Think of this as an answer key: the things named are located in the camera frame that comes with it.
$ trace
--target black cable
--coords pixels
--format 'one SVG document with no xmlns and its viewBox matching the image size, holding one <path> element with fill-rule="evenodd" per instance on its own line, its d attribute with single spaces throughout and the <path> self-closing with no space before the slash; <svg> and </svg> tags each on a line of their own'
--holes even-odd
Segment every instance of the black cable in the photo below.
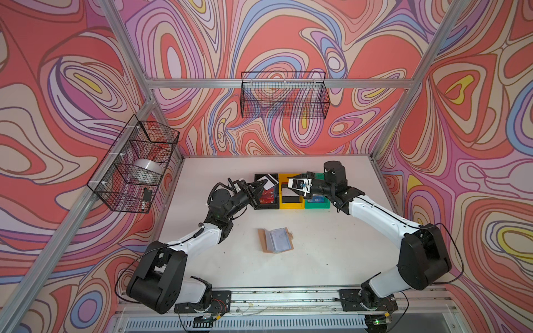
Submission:
<svg viewBox="0 0 533 333">
<path fill-rule="evenodd" d="M 448 228 L 446 228 L 446 226 L 445 226 L 444 224 L 442 224 L 442 223 L 440 223 L 440 222 L 437 223 L 435 226 L 437 226 L 437 225 L 439 225 L 439 224 L 442 225 L 442 226 L 444 227 L 444 230 L 446 230 L 446 233 L 448 234 L 448 236 L 450 236 L 451 243 L 454 245 L 455 250 L 457 251 L 457 254 L 459 255 L 459 260 L 461 260 L 461 273 L 459 273 L 459 275 L 458 275 L 456 278 L 454 278 L 453 280 L 450 280 L 450 281 L 448 281 L 448 282 L 434 282 L 435 285 L 447 285 L 447 284 L 449 284 L 449 283 L 452 283 L 452 282 L 458 280 L 460 277 L 463 276 L 463 274 L 464 274 L 464 272 L 465 272 L 465 263 L 463 262 L 463 257 L 461 256 L 461 252 L 459 252 L 459 248 L 458 248 L 457 245 L 455 244 L 455 241 L 454 241 L 453 237 L 451 236 L 450 231 L 448 230 Z"/>
<path fill-rule="evenodd" d="M 207 204 L 208 204 L 208 205 L 211 203 L 211 197 L 212 197 L 213 194 L 215 193 L 216 189 L 219 188 L 219 186 L 222 186 L 222 187 L 225 188 L 226 190 L 232 191 L 231 188 L 230 188 L 229 186 L 226 186 L 226 185 L 224 185 L 224 184 L 221 183 L 221 182 L 216 183 L 215 186 L 213 186 L 213 188 L 211 189 L 211 192 L 209 193 L 209 196 L 207 197 Z"/>
<path fill-rule="evenodd" d="M 362 197 L 357 197 L 358 199 L 361 199 L 363 200 L 364 202 L 368 203 L 369 205 L 381 210 L 382 212 L 384 212 L 385 214 L 389 215 L 390 217 L 392 217 L 393 219 L 397 220 L 398 222 L 402 223 L 402 224 L 405 224 L 406 226 L 410 226 L 409 224 L 405 223 L 404 221 L 400 220 L 399 218 L 397 218 L 396 216 L 392 215 L 391 213 L 387 212 L 385 209 L 381 209 L 379 206 L 377 205 L 374 205 L 374 204 L 371 204 L 369 203 L 367 200 L 363 199 Z"/>
<path fill-rule="evenodd" d="M 185 326 L 183 325 L 183 322 L 181 321 L 180 310 L 178 310 L 177 307 L 176 307 L 176 312 L 177 312 L 177 317 L 180 319 L 181 327 L 183 328 L 183 330 L 184 330 L 186 333 L 189 333 L 189 331 L 187 331 L 187 329 L 186 329 Z"/>
<path fill-rule="evenodd" d="M 405 293 L 403 291 L 400 291 L 400 292 L 403 294 L 403 296 L 405 297 L 405 300 L 407 301 L 407 307 L 405 308 L 405 311 L 401 314 L 400 318 L 396 321 L 396 323 L 394 323 L 394 325 L 386 333 L 389 333 L 390 331 L 392 331 L 392 329 L 394 327 L 396 327 L 396 325 L 398 325 L 400 320 L 403 318 L 403 316 L 407 312 L 407 309 L 409 308 L 409 298 L 407 298 L 407 296 L 405 296 Z"/>
<path fill-rule="evenodd" d="M 242 212 L 242 213 L 240 213 L 240 215 L 239 215 L 239 216 L 237 216 L 237 217 L 232 217 L 232 218 L 230 218 L 230 220 L 232 220 L 232 221 L 233 221 L 233 220 L 236 220 L 236 219 L 240 218 L 240 217 L 241 217 L 241 216 L 242 216 L 242 215 L 243 215 L 243 214 L 244 214 L 244 213 L 246 212 L 246 210 L 247 210 L 247 209 L 248 209 L 248 205 L 246 205 L 246 207 L 244 207 L 244 210 L 243 210 L 243 212 Z"/>
<path fill-rule="evenodd" d="M 121 300 L 124 300 L 126 302 L 129 302 L 129 303 L 134 303 L 134 304 L 141 304 L 140 302 L 136 302 L 134 300 L 129 300 L 129 299 L 126 299 L 124 297 L 122 297 L 121 295 L 118 294 L 118 291 L 117 291 L 117 286 L 118 286 L 118 282 L 120 281 L 120 279 L 122 278 L 122 275 L 124 275 L 124 273 L 126 273 L 126 271 L 134 264 L 137 262 L 137 260 L 141 259 L 142 257 L 144 257 L 145 255 L 149 254 L 150 252 L 153 252 L 153 251 L 157 251 L 157 250 L 161 250 L 161 249 L 164 249 L 164 248 L 167 248 L 171 245 L 166 245 L 166 246 L 163 246 L 163 247 L 158 247 L 158 248 L 155 248 L 155 249 L 152 249 L 142 255 L 140 255 L 139 257 L 137 257 L 134 261 L 132 261 L 131 264 L 128 265 L 128 267 L 126 267 L 125 270 L 122 271 L 122 273 L 118 276 L 117 278 L 117 281 L 115 282 L 115 295 L 117 295 L 118 298 L 120 298 Z"/>
</svg>

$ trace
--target yellow bin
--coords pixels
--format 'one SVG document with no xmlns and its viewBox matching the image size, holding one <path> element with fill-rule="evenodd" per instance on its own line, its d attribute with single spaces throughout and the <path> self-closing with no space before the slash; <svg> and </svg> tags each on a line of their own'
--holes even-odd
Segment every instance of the yellow bin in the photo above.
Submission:
<svg viewBox="0 0 533 333">
<path fill-rule="evenodd" d="M 296 174 L 278 174 L 278 177 L 279 177 L 279 193 L 280 193 L 280 197 L 279 197 L 279 209 L 305 209 L 305 200 L 303 199 L 302 196 L 299 196 L 300 198 L 300 202 L 286 202 L 284 203 L 283 202 L 283 196 L 281 195 L 281 185 L 283 183 L 288 183 L 289 182 L 289 178 L 291 177 L 294 177 L 294 176 L 297 176 L 297 175 L 300 175 L 301 173 L 296 173 Z"/>
</svg>

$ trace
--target white card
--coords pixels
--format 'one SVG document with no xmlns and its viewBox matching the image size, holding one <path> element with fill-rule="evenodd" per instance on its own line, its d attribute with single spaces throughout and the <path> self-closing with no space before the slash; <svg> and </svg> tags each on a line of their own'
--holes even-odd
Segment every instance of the white card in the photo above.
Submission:
<svg viewBox="0 0 533 333">
<path fill-rule="evenodd" d="M 260 182 L 263 179 L 266 179 L 266 184 L 263 186 L 263 189 L 265 191 L 270 190 L 271 188 L 273 188 L 274 186 L 276 186 L 278 184 L 278 182 L 274 179 L 274 177 L 272 177 L 270 175 L 269 175 L 269 177 L 263 176 L 263 177 L 259 178 L 257 181 Z"/>
</svg>

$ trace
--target aluminum rail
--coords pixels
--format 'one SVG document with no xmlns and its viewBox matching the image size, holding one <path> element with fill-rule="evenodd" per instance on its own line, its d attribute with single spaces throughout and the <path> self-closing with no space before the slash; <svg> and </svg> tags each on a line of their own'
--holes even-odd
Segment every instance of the aluminum rail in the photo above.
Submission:
<svg viewBox="0 0 533 333">
<path fill-rule="evenodd" d="M 246 82 L 259 79 L 244 79 Z M 284 79 L 268 79 L 283 82 Z M 321 79 L 293 79 L 291 82 L 318 82 Z M 240 88 L 241 79 L 147 79 L 148 87 L 157 88 Z M 326 88 L 411 88 L 411 79 L 325 79 Z"/>
<path fill-rule="evenodd" d="M 379 139 L 372 149 L 371 156 L 375 156 L 379 153 L 383 147 L 387 144 L 389 137 L 396 130 L 396 127 L 400 123 L 400 119 L 403 117 L 407 111 L 411 101 L 415 98 L 416 92 L 422 84 L 425 75 L 430 69 L 431 64 L 439 54 L 440 49 L 444 45 L 446 39 L 450 35 L 451 30 L 453 29 L 455 22 L 459 19 L 462 11 L 465 9 L 466 5 L 470 0 L 453 0 L 448 7 L 448 11 L 444 14 L 442 21 L 437 28 L 437 32 L 433 36 L 429 46 L 427 47 L 426 52 L 422 56 L 420 63 L 413 75 L 413 85 L 409 87 L 409 90 L 404 92 L 400 100 L 398 101 L 398 106 L 394 110 L 391 118 L 385 124 L 385 127 L 379 135 Z"/>
<path fill-rule="evenodd" d="M 153 108 L 153 101 L 145 102 L 139 112 L 137 112 L 137 117 L 139 119 L 146 119 Z M 127 124 L 124 128 L 122 135 L 117 139 L 116 143 L 111 148 L 110 153 L 106 156 L 92 179 L 101 180 L 103 178 L 104 174 L 115 160 L 115 154 L 120 152 L 131 135 L 133 128 L 135 127 L 135 117 L 132 117 L 130 122 L 131 123 Z M 44 249 L 41 251 L 37 259 L 35 259 L 33 265 L 28 270 L 28 273 L 26 273 L 24 278 L 22 278 L 22 281 L 7 299 L 5 306 L 0 312 L 0 333 L 16 332 L 22 318 L 30 309 L 35 298 L 37 298 L 40 290 L 50 277 L 50 274 L 72 242 L 76 232 L 97 200 L 98 197 L 96 194 L 86 186 L 67 216 L 52 234 L 52 237 L 48 243 L 46 243 Z"/>
</svg>

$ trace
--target aluminum frame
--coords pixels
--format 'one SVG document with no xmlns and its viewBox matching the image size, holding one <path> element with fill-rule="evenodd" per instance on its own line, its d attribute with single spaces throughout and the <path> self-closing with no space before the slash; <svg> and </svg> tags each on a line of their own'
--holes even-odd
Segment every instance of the aluminum frame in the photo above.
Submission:
<svg viewBox="0 0 533 333">
<path fill-rule="evenodd" d="M 312 79 L 294 79 L 291 81 L 313 81 Z M 157 88 L 240 88 L 241 79 L 158 79 L 149 78 L 147 84 Z M 325 79 L 326 88 L 411 88 L 412 79 Z"/>
<path fill-rule="evenodd" d="M 109 26 L 111 27 L 111 31 L 113 31 L 113 34 L 115 34 L 115 37 L 117 37 L 118 44 L 120 45 L 120 48 L 124 53 L 124 58 L 127 60 L 127 62 L 133 69 L 135 79 L 137 80 L 137 83 L 140 89 L 142 90 L 144 96 L 148 100 L 156 101 L 153 90 L 147 84 L 146 73 L 144 72 L 144 69 L 141 66 L 139 57 L 137 56 L 135 48 L 133 47 L 133 43 L 126 30 L 126 26 L 124 25 L 124 22 L 122 21 L 122 18 L 120 17 L 120 14 L 117 8 L 115 7 L 113 0 L 100 0 L 100 5 L 102 11 L 104 12 L 104 15 L 106 16 Z M 159 105 L 157 101 L 156 105 L 157 108 L 155 109 L 155 117 L 157 121 L 162 124 L 168 125 L 168 120 L 163 114 L 161 105 Z"/>
<path fill-rule="evenodd" d="M 400 216 L 403 216 L 398 205 L 396 204 L 396 200 L 392 196 L 392 193 L 389 190 L 389 187 L 387 186 L 387 182 L 385 181 L 385 178 L 383 177 L 383 173 L 381 172 L 381 170 L 379 169 L 379 166 L 377 165 L 376 159 L 372 156 L 368 156 L 368 159 L 370 160 L 370 164 L 372 165 L 372 168 L 374 169 L 374 172 L 376 173 L 377 179 L 379 180 L 379 183 L 381 184 L 381 187 L 383 188 L 383 192 L 385 192 L 385 195 L 387 196 L 387 200 L 389 201 L 389 204 L 391 205 L 392 211 Z"/>
<path fill-rule="evenodd" d="M 415 97 L 418 88 L 422 84 L 425 75 L 430 69 L 431 64 L 439 54 L 439 51 L 444 45 L 446 38 L 448 38 L 448 36 L 450 35 L 454 24 L 457 22 L 457 19 L 459 18 L 463 9 L 469 2 L 470 0 L 453 0 L 451 2 L 450 7 L 448 7 L 448 10 L 444 14 L 444 17 L 442 18 L 442 21 L 440 22 L 440 25 L 437 28 L 437 32 L 435 32 L 435 35 L 433 36 L 433 39 L 427 47 L 426 52 L 422 56 L 420 63 L 418 63 L 418 67 L 415 70 L 415 74 L 413 75 L 413 85 L 410 87 L 409 90 L 403 93 L 402 97 L 400 98 L 400 101 L 398 101 L 398 106 L 395 108 L 394 112 L 389 118 L 389 121 L 387 121 L 385 127 L 379 134 L 379 139 L 377 140 L 376 145 L 370 153 L 371 156 L 375 156 L 376 153 L 380 152 L 384 148 L 384 146 L 387 144 L 387 138 L 398 127 L 401 118 L 403 117 L 409 105 L 411 104 L 411 101 Z"/>
<path fill-rule="evenodd" d="M 153 101 L 147 101 L 138 112 L 139 119 L 146 119 L 154 107 Z M 115 160 L 115 154 L 119 153 L 127 139 L 131 135 L 137 119 L 132 117 L 126 125 L 122 135 L 117 138 L 110 153 L 106 155 L 101 166 L 94 173 L 92 179 L 100 180 Z M 5 306 L 0 312 L 0 333 L 11 333 L 17 330 L 23 316 L 30 309 L 40 290 L 50 277 L 55 266 L 63 253 L 72 242 L 79 227 L 97 202 L 96 194 L 85 187 L 82 194 L 76 200 L 67 216 L 52 234 L 52 237 L 41 251 L 28 273 L 22 278 L 13 293 L 7 299 Z"/>
<path fill-rule="evenodd" d="M 433 37 L 428 49 L 422 56 L 421 62 L 415 71 L 415 75 L 412 79 L 327 79 L 326 87 L 328 88 L 405 88 L 406 92 L 403 93 L 400 98 L 398 107 L 395 109 L 393 115 L 385 125 L 385 128 L 380 134 L 378 143 L 375 145 L 371 156 L 376 151 L 380 151 L 382 146 L 386 143 L 386 138 L 395 130 L 398 122 L 403 114 L 406 112 L 407 107 L 413 99 L 416 91 L 420 87 L 424 75 L 428 71 L 431 63 L 438 55 L 442 44 L 449 35 L 453 24 L 457 21 L 462 9 L 470 0 L 453 0 L 450 4 L 448 11 L 446 12 L 441 24 L 439 25 L 435 36 Z M 168 124 L 168 121 L 157 102 L 153 89 L 154 88 L 232 88 L 240 87 L 240 80 L 238 79 L 173 79 L 173 80 L 161 80 L 161 79 L 149 79 L 146 77 L 146 73 L 142 69 L 139 58 L 134 50 L 133 44 L 126 31 L 126 27 L 120 18 L 118 10 L 116 9 L 113 0 L 100 0 L 101 8 L 110 24 L 112 32 L 115 34 L 117 41 L 124 51 L 126 61 L 130 63 L 133 68 L 134 76 L 139 84 L 141 91 L 146 97 L 146 101 L 138 112 L 138 118 L 145 120 L 148 118 L 151 111 L 154 111 L 156 119 L 163 123 Z M 122 148 L 122 145 L 127 138 L 128 131 L 124 131 L 124 135 L 117 140 L 113 152 L 118 152 Z M 173 180 L 173 184 L 179 178 L 179 170 L 183 163 L 183 158 L 179 152 L 177 152 L 180 166 L 177 175 Z M 112 158 L 106 158 L 102 163 L 102 167 L 98 173 L 105 173 L 107 168 L 112 162 Z M 165 200 L 165 206 L 163 208 L 163 215 L 168 209 L 169 201 L 172 196 L 169 192 L 168 198 Z M 45 248 L 41 251 L 28 273 L 24 276 L 22 281 L 17 285 L 16 289 L 7 300 L 6 305 L 3 307 L 0 313 L 0 333 L 12 333 L 18 326 L 23 316 L 31 307 L 31 304 L 37 297 L 38 293 L 42 289 L 44 283 L 55 268 L 57 262 L 60 260 L 64 251 L 72 241 L 77 230 L 81 226 L 83 220 L 91 210 L 92 206 L 96 202 L 96 195 L 92 193 L 89 188 L 86 188 L 82 195 L 78 198 L 70 212 L 62 221 L 58 229 L 52 235 L 52 238 L 46 244 Z"/>
</svg>

